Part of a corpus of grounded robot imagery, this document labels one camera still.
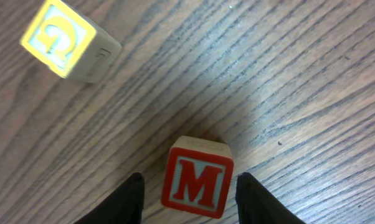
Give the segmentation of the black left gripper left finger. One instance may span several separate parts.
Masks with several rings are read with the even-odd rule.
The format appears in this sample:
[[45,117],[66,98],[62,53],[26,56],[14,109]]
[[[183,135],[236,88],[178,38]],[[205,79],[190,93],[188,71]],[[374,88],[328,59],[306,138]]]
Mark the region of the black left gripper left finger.
[[135,172],[75,224],[140,224],[144,199],[145,180]]

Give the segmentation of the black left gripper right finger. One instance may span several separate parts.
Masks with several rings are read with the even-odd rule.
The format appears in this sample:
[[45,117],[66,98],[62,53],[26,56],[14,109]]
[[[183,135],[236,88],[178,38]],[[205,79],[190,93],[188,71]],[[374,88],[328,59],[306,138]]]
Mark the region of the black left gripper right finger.
[[235,201],[240,224],[305,224],[248,172],[237,178]]

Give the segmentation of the red M wooden block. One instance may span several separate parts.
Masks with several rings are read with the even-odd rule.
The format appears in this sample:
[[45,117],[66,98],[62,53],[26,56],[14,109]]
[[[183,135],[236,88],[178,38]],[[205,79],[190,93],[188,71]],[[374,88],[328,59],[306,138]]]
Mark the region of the red M wooden block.
[[224,213],[233,170],[227,144],[181,136],[169,150],[161,203],[218,219]]

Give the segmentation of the yellow G wooden block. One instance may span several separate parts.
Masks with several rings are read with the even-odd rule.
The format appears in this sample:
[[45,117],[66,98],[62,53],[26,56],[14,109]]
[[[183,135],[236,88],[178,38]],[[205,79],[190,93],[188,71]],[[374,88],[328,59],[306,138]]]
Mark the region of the yellow G wooden block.
[[61,0],[45,1],[20,44],[59,77],[100,81],[122,50],[121,43]]

